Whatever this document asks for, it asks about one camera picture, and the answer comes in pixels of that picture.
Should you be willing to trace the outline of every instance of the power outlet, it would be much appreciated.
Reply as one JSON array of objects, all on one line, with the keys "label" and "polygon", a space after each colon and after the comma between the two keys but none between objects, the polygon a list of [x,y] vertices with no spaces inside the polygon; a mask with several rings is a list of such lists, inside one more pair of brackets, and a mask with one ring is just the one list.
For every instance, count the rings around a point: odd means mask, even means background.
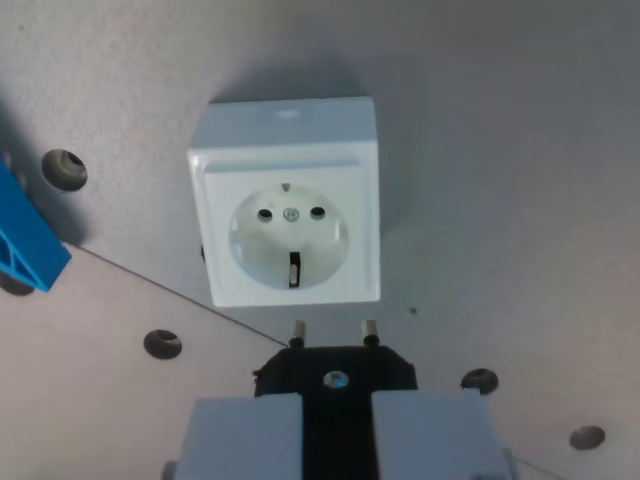
[{"label": "power outlet", "polygon": [[212,104],[188,157],[214,305],[380,299],[370,99]]}]

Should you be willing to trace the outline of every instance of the mounting hole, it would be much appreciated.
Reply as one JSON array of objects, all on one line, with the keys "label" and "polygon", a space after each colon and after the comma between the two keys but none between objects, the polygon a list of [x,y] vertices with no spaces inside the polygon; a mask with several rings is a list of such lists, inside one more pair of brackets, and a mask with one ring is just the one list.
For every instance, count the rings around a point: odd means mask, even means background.
[{"label": "mounting hole", "polygon": [[265,223],[270,222],[272,218],[273,218],[273,213],[271,213],[271,210],[267,210],[266,208],[263,208],[258,212],[258,220],[260,220],[261,222],[265,222]]},{"label": "mounting hole", "polygon": [[476,368],[471,370],[464,377],[460,386],[462,388],[476,388],[480,395],[488,395],[498,388],[498,376],[488,368]]},{"label": "mounting hole", "polygon": [[153,358],[171,360],[182,352],[182,341],[169,330],[153,330],[144,337],[144,349]]},{"label": "mounting hole", "polygon": [[573,431],[569,437],[569,445],[576,450],[593,450],[604,442],[606,436],[604,430],[597,425],[585,425]]},{"label": "mounting hole", "polygon": [[0,272],[0,288],[16,297],[27,296],[35,290],[31,285],[22,283],[4,272]]},{"label": "mounting hole", "polygon": [[42,158],[42,175],[54,187],[65,192],[80,190],[87,183],[87,167],[67,150],[51,150]]},{"label": "mounting hole", "polygon": [[311,209],[311,218],[314,220],[322,220],[324,218],[325,211],[322,207],[313,207]]}]

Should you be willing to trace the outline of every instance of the screw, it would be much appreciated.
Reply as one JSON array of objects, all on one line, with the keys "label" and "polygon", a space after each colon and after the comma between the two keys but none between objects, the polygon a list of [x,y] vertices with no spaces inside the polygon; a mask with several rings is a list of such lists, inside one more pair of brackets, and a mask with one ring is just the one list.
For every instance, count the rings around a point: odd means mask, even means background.
[{"label": "screw", "polygon": [[284,212],[282,212],[282,216],[287,222],[295,222],[296,220],[298,220],[298,218],[300,218],[300,212],[298,212],[298,210],[296,210],[295,208],[289,207],[284,209]]},{"label": "screw", "polygon": [[327,387],[338,390],[349,385],[349,375],[340,370],[334,370],[327,373],[322,381]]}]

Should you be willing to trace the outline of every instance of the blue plastic part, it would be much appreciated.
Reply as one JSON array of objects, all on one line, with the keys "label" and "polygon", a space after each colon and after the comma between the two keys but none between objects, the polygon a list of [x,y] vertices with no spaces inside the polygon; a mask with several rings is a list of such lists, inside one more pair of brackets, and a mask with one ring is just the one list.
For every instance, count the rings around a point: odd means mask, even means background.
[{"label": "blue plastic part", "polygon": [[71,254],[0,158],[0,270],[48,292]]}]

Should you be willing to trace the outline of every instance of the outlet hole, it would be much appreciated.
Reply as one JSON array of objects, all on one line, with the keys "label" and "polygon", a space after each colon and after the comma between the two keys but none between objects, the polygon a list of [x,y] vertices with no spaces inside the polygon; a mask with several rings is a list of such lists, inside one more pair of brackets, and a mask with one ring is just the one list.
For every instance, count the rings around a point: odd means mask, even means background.
[{"label": "outlet hole", "polygon": [[67,150],[51,150],[42,158],[41,169],[47,182],[65,192],[80,190],[89,178],[82,160]]},{"label": "outlet hole", "polygon": [[258,212],[258,220],[260,220],[261,222],[265,222],[265,223],[270,222],[272,218],[273,218],[273,213],[271,213],[271,210],[267,210],[266,208],[263,208]]},{"label": "outlet hole", "polygon": [[324,218],[325,211],[322,207],[313,207],[311,209],[311,218],[314,220],[322,220]]},{"label": "outlet hole", "polygon": [[606,436],[602,428],[596,425],[585,425],[573,431],[569,437],[569,445],[576,450],[593,450],[604,442]]},{"label": "outlet hole", "polygon": [[144,349],[153,358],[171,360],[182,352],[182,341],[169,330],[153,330],[144,337]]},{"label": "outlet hole", "polygon": [[0,289],[16,297],[27,296],[35,290],[31,285],[22,283],[4,272],[0,272]]},{"label": "outlet hole", "polygon": [[460,386],[462,388],[476,388],[481,395],[488,395],[498,388],[498,375],[488,368],[476,368],[464,377]]}]

